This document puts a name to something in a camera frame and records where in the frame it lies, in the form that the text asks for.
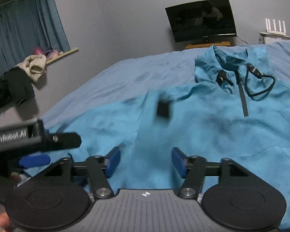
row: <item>gray ribbed plate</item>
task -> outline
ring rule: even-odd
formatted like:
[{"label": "gray ribbed plate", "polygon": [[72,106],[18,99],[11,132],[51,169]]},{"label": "gray ribbed plate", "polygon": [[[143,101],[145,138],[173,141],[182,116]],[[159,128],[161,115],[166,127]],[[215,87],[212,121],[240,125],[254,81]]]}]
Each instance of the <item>gray ribbed plate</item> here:
[{"label": "gray ribbed plate", "polygon": [[122,189],[114,198],[97,200],[89,214],[62,232],[227,232],[195,200],[173,190]]}]

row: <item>blue rubber tip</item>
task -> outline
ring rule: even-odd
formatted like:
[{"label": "blue rubber tip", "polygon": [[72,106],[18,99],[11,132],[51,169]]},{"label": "blue rubber tip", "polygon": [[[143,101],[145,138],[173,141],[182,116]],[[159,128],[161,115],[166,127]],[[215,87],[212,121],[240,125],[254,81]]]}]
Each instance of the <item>blue rubber tip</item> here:
[{"label": "blue rubber tip", "polygon": [[29,155],[24,156],[19,160],[19,165],[25,169],[30,167],[38,167],[48,165],[50,163],[50,157],[46,154]]},{"label": "blue rubber tip", "polygon": [[115,172],[116,167],[118,166],[120,161],[120,156],[121,156],[120,148],[115,147],[114,151],[112,151],[112,155],[108,158],[108,162],[105,168],[105,176],[107,178],[110,178]]},{"label": "blue rubber tip", "polygon": [[184,158],[177,152],[175,148],[172,150],[172,163],[177,169],[179,175],[182,178],[186,178],[187,176],[187,168],[184,164]]}]

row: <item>black tv screen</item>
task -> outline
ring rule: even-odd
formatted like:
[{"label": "black tv screen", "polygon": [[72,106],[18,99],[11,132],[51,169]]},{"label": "black tv screen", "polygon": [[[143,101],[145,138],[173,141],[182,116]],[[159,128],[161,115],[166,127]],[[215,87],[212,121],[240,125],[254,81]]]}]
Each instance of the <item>black tv screen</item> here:
[{"label": "black tv screen", "polygon": [[165,9],[175,42],[207,36],[236,36],[229,0],[204,0]]}]

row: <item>gray wall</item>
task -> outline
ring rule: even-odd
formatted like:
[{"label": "gray wall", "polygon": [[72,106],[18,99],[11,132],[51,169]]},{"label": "gray wall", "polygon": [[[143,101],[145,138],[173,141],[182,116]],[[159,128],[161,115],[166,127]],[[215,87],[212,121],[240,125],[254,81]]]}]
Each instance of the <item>gray wall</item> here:
[{"label": "gray wall", "polygon": [[47,67],[46,75],[34,86],[33,100],[0,109],[0,126],[43,115],[70,92],[125,58],[105,26],[97,0],[56,0],[56,5],[69,44],[79,47],[79,52]]},{"label": "gray wall", "polygon": [[[98,0],[106,21],[122,40],[129,57],[182,50],[175,44],[165,8],[195,0]],[[285,20],[290,35],[290,0],[230,0],[238,35],[250,44],[258,43],[265,30],[265,18]],[[236,45],[242,44],[235,39]]]}]

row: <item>wooden tv base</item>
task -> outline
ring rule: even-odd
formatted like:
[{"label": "wooden tv base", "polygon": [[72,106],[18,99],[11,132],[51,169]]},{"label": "wooden tv base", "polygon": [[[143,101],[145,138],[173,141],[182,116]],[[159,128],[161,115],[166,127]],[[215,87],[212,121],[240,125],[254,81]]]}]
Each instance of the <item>wooden tv base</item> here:
[{"label": "wooden tv base", "polygon": [[186,46],[185,49],[188,50],[188,49],[194,49],[194,48],[208,48],[208,47],[211,47],[212,45],[230,47],[231,43],[229,41],[222,41],[222,42],[219,42],[219,43],[189,44],[188,46]]}]

